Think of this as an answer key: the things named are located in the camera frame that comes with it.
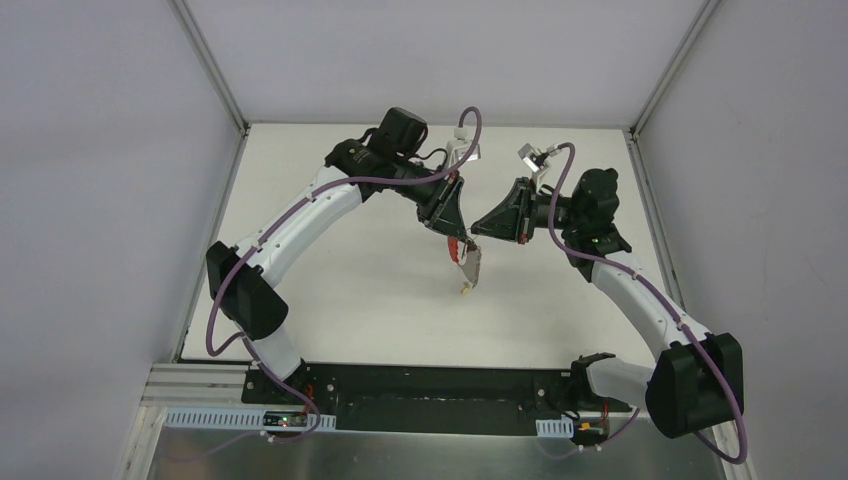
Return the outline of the red-handled metal key holder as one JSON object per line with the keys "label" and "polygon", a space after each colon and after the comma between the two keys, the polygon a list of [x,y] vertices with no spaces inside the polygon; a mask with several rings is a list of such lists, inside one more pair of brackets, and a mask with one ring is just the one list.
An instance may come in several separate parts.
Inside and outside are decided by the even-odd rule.
{"label": "red-handled metal key holder", "polygon": [[447,246],[451,261],[459,268],[465,278],[463,286],[470,284],[472,291],[479,282],[482,260],[481,248],[472,239],[460,241],[455,238],[448,238]]}

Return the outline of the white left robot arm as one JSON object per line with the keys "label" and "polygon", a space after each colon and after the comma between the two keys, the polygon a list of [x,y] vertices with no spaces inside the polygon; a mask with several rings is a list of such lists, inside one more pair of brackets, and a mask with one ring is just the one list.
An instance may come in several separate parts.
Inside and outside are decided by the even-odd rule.
{"label": "white left robot arm", "polygon": [[284,325],[289,307],[275,288],[333,223],[390,190],[415,204],[417,219],[427,229],[466,240],[459,170],[480,156],[482,115],[474,106],[461,113],[437,168],[418,160],[428,134],[422,118],[390,108],[379,126],[336,144],[308,186],[275,219],[232,246],[217,241],[208,248],[213,307],[207,329],[214,329],[218,314],[236,324],[240,339],[269,376],[267,391],[279,403],[297,402],[305,378],[297,371],[302,356]]}

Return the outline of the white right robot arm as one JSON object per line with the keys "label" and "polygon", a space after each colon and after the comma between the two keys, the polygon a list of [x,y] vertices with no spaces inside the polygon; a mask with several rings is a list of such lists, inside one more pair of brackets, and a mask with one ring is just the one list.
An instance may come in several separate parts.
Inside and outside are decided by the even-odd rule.
{"label": "white right robot arm", "polygon": [[744,412],[743,355],[729,333],[714,334],[695,321],[643,273],[631,245],[614,223],[618,174],[590,169],[564,197],[537,191],[530,179],[474,222],[475,235],[525,244],[542,228],[566,248],[572,267],[623,313],[655,363],[643,367],[611,353],[575,360],[569,400],[583,410],[614,399],[646,411],[668,438],[694,434]]}

